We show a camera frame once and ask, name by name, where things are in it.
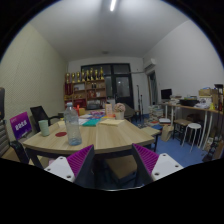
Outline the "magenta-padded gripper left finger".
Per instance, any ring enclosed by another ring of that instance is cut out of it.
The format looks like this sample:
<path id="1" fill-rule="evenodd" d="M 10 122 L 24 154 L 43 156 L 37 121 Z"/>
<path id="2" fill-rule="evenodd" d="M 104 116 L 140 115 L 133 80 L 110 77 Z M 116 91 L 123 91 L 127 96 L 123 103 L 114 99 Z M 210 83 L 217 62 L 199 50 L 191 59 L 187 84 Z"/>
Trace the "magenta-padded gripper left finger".
<path id="1" fill-rule="evenodd" d="M 93 158 L 94 146 L 89 145 L 68 157 L 59 156 L 45 168 L 45 171 L 78 186 L 94 188 Z"/>

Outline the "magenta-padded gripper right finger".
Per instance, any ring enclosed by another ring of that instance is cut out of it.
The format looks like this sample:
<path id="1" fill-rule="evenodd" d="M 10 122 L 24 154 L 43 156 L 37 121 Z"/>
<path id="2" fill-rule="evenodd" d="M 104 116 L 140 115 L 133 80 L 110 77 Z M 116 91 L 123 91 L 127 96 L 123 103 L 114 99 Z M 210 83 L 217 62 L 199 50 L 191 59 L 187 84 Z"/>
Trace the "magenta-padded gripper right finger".
<path id="1" fill-rule="evenodd" d="M 167 153 L 158 155 L 143 146 L 133 144 L 132 154 L 137 164 L 137 178 L 141 179 L 144 185 L 182 169 Z"/>

